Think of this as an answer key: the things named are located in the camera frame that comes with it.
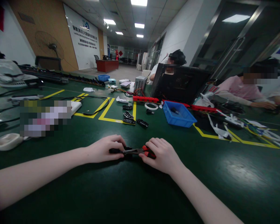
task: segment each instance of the red desk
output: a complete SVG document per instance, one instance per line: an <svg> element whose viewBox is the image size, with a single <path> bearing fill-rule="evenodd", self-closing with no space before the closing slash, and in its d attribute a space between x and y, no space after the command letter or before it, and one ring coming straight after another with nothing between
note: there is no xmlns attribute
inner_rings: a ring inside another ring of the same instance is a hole
<svg viewBox="0 0 280 224"><path fill-rule="evenodd" d="M118 69L119 61L118 60L96 60L96 66L98 72L111 72L115 69Z"/></svg>

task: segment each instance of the computer case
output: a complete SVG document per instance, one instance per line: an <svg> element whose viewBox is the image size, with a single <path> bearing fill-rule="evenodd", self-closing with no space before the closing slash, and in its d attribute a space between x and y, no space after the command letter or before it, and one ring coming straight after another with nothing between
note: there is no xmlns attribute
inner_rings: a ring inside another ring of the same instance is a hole
<svg viewBox="0 0 280 224"><path fill-rule="evenodd" d="M134 86L134 90L136 89L142 89L142 91L144 92L145 87L146 87L146 83L147 83L147 77L144 76L138 76L135 80L135 86Z"/></svg>
<svg viewBox="0 0 280 224"><path fill-rule="evenodd" d="M165 73L166 68L173 69L173 74ZM203 91L210 75L198 68L159 63L150 95L190 105Z"/></svg>

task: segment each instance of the red power strip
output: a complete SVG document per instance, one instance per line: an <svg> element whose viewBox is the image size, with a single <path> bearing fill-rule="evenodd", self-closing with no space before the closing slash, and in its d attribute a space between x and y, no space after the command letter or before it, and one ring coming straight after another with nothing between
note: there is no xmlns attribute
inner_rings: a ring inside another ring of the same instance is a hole
<svg viewBox="0 0 280 224"><path fill-rule="evenodd" d="M211 107L191 105L191 110L197 110L197 111L208 112L208 113L217 113L216 110L219 110L219 109L211 108Z"/></svg>
<svg viewBox="0 0 280 224"><path fill-rule="evenodd" d="M159 99L158 98L153 98L153 97L145 97L145 96L133 96L133 101L156 103L156 102L159 101Z"/></svg>
<svg viewBox="0 0 280 224"><path fill-rule="evenodd" d="M162 100L163 102L168 101L168 102L173 102L173 103L180 103L180 102L175 102L175 101L170 101L170 100ZM185 103L180 103L183 104L185 107L190 107L189 104L185 104Z"/></svg>

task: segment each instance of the ceiling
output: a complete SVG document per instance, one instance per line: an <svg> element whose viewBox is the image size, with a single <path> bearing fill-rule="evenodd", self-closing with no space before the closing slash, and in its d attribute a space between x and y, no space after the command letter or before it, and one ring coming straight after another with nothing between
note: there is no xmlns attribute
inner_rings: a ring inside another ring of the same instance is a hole
<svg viewBox="0 0 280 224"><path fill-rule="evenodd" d="M147 0L147 6L135 6L131 0L62 0L69 7L107 33L110 45L147 49L164 31L187 0ZM103 19L116 25L104 26ZM145 24L144 29L134 23Z"/></svg>

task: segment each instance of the blue plastic bin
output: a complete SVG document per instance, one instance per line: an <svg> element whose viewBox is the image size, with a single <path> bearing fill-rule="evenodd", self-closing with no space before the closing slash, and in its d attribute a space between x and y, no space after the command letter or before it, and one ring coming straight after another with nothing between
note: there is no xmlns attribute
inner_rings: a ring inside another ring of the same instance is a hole
<svg viewBox="0 0 280 224"><path fill-rule="evenodd" d="M108 75L99 75L98 78L99 78L100 81L106 82L106 81L108 81L110 76L108 76Z"/></svg>
<svg viewBox="0 0 280 224"><path fill-rule="evenodd" d="M179 114L172 112L170 109L174 107L179 111ZM197 120L188 111L188 109L180 103L164 102L163 111L165 113L168 124L177 125L185 128L189 128Z"/></svg>

